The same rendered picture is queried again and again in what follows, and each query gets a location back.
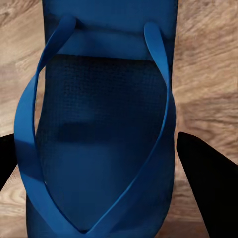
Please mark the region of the sandal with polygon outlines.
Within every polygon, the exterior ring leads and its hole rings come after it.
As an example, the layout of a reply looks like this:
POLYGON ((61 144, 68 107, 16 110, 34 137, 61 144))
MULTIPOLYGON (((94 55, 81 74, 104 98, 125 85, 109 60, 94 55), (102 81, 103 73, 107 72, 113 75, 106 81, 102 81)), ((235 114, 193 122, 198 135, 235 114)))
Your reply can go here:
POLYGON ((14 119, 28 238, 154 238, 161 228, 175 176, 178 2, 42 0, 45 48, 14 119))

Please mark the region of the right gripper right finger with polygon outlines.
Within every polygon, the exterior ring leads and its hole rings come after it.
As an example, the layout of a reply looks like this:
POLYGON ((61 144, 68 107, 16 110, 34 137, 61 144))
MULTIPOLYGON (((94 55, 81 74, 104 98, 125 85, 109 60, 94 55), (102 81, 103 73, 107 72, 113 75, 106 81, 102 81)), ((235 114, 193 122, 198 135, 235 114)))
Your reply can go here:
POLYGON ((210 238, 238 238, 238 165, 184 132, 176 150, 210 238))

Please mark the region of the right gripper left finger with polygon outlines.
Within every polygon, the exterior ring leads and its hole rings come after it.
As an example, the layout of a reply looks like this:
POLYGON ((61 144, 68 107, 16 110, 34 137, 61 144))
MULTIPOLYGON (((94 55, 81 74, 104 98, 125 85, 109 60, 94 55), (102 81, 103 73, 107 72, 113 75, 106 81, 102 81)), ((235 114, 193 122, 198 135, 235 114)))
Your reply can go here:
POLYGON ((14 134, 0 137, 0 192, 17 164, 14 134))

